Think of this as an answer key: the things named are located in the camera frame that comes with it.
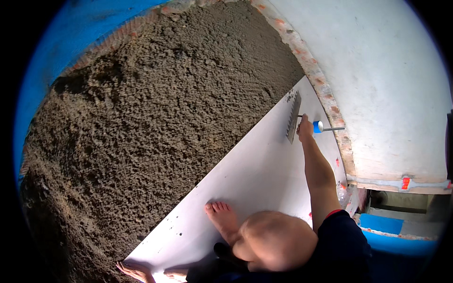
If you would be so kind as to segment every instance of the notched trowel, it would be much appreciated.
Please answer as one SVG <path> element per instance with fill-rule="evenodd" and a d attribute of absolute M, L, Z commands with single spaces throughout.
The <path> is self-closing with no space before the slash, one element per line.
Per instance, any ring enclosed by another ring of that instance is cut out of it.
<path fill-rule="evenodd" d="M 286 131 L 286 137 L 291 144 L 293 144 L 294 134 L 296 133 L 297 117 L 299 117 L 299 108 L 301 102 L 302 98 L 300 97 L 299 91 L 296 91 L 293 108 L 291 109 L 291 115 L 288 121 L 288 129 Z"/>

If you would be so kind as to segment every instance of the bare foot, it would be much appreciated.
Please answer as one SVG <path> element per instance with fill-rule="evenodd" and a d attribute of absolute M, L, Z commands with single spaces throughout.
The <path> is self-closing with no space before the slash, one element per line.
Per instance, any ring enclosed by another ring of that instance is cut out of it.
<path fill-rule="evenodd" d="M 239 239 L 236 213 L 229 204 L 215 201 L 204 206 L 207 216 L 220 232 L 222 238 L 232 247 Z"/>
<path fill-rule="evenodd" d="M 169 269 L 165 270 L 164 274 L 174 282 L 183 283 L 186 281 L 187 269 Z"/>

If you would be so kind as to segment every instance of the white wall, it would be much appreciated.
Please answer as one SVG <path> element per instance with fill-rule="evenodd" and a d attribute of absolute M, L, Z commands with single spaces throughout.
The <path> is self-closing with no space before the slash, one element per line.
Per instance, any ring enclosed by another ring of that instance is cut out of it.
<path fill-rule="evenodd" d="M 300 34 L 337 100 L 357 178 L 446 179 L 441 58 L 402 0 L 271 0 Z"/>

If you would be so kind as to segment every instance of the person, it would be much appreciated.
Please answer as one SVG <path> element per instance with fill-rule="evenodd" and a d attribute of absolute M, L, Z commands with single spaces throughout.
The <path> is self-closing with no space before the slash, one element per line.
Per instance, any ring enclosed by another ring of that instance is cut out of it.
<path fill-rule="evenodd" d="M 219 279 L 210 281 L 191 280 L 190 270 L 168 270 L 164 274 L 176 282 L 188 283 L 285 282 L 329 267 L 329 272 L 317 274 L 318 280 L 338 279 L 338 273 L 354 268 L 355 281 L 369 281 L 371 248 L 361 229 L 340 206 L 332 168 L 313 138 L 313 124 L 306 114 L 296 133 L 304 149 L 313 229 L 302 219 L 278 211 L 255 213 L 239 226 L 229 204 L 208 203 L 204 207 L 207 216 L 231 247 L 232 254 L 227 251 L 218 254 L 219 258 L 229 263 L 243 261 L 247 270 L 221 270 L 216 274 Z M 131 276 L 130 272 L 140 269 L 119 264 L 118 268 Z"/>

